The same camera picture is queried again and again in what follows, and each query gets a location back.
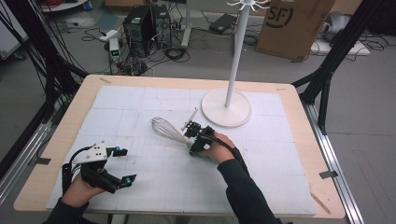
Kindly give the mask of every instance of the white paper sheet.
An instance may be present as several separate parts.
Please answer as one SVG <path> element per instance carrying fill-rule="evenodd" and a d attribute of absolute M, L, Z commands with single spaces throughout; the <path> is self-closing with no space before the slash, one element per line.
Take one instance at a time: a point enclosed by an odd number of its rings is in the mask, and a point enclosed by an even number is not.
<path fill-rule="evenodd" d="M 137 174 L 130 188 L 92 199 L 89 209 L 114 212 L 175 212 L 231 214 L 227 188 L 217 165 L 192 157 L 183 144 L 157 135 L 150 120 L 162 117 L 183 127 L 207 90 L 104 86 L 85 118 L 65 162 L 80 148 L 105 141 L 107 147 L 128 149 L 110 157 L 105 168 L 115 177 Z M 222 128 L 198 111 L 194 121 L 210 125 L 235 142 L 251 177 L 276 215 L 316 213 L 280 97 L 275 93 L 244 92 L 251 119 L 241 127 Z M 61 176 L 47 208 L 62 194 Z"/>

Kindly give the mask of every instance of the computer tower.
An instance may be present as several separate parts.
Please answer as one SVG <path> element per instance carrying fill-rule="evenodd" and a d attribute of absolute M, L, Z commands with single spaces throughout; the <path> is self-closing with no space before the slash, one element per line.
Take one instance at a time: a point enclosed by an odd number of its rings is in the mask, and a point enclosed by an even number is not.
<path fill-rule="evenodd" d="M 134 6 L 122 25 L 128 41 L 147 42 L 155 36 L 148 6 Z"/>
<path fill-rule="evenodd" d="M 149 45 L 147 42 L 131 42 L 129 49 L 132 57 L 146 58 L 149 56 Z"/>
<path fill-rule="evenodd" d="M 156 39 L 159 49 L 172 47 L 171 17 L 165 5 L 154 5 L 151 7 L 156 31 Z"/>

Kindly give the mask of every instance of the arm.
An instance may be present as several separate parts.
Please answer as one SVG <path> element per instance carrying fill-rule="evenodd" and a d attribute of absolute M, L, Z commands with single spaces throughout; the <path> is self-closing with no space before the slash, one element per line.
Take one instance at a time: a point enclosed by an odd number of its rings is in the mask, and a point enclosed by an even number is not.
<path fill-rule="evenodd" d="M 64 196 L 56 203 L 46 224 L 78 223 L 88 207 L 88 201 L 102 192 L 103 189 L 91 187 L 78 174 Z"/>
<path fill-rule="evenodd" d="M 215 133 L 215 136 L 230 147 L 235 147 L 226 135 Z M 227 199 L 233 212 L 238 217 L 239 223 L 277 224 L 262 191 L 253 179 L 245 173 L 239 161 L 233 157 L 233 154 L 226 147 L 217 142 L 212 142 L 210 149 L 202 151 L 201 155 L 209 156 L 215 163 L 219 164 L 218 170 L 228 185 Z"/>

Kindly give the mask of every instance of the power strip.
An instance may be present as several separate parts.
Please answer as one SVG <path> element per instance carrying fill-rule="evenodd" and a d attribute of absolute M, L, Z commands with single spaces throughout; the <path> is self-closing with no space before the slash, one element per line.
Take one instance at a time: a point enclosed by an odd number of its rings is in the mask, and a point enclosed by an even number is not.
<path fill-rule="evenodd" d="M 111 38 L 116 33 L 117 33 L 117 31 L 111 30 L 111 31 L 107 32 L 106 35 L 103 35 L 103 36 L 99 37 L 99 39 L 101 39 L 103 41 L 107 41 L 109 38 Z"/>

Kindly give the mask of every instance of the black metal post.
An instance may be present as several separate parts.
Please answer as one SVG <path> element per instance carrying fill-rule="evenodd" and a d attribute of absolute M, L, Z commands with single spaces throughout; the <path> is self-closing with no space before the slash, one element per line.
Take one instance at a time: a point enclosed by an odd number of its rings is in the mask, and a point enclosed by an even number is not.
<path fill-rule="evenodd" d="M 318 94 L 320 92 L 322 93 L 318 125 L 323 134 L 326 134 L 326 110 L 329 102 L 332 75 L 358 41 L 365 28 L 384 2 L 385 0 L 363 0 L 340 37 L 335 41 L 334 46 L 318 70 L 291 83 L 297 88 L 309 82 L 305 91 L 300 94 L 300 98 L 310 105 L 315 102 Z"/>

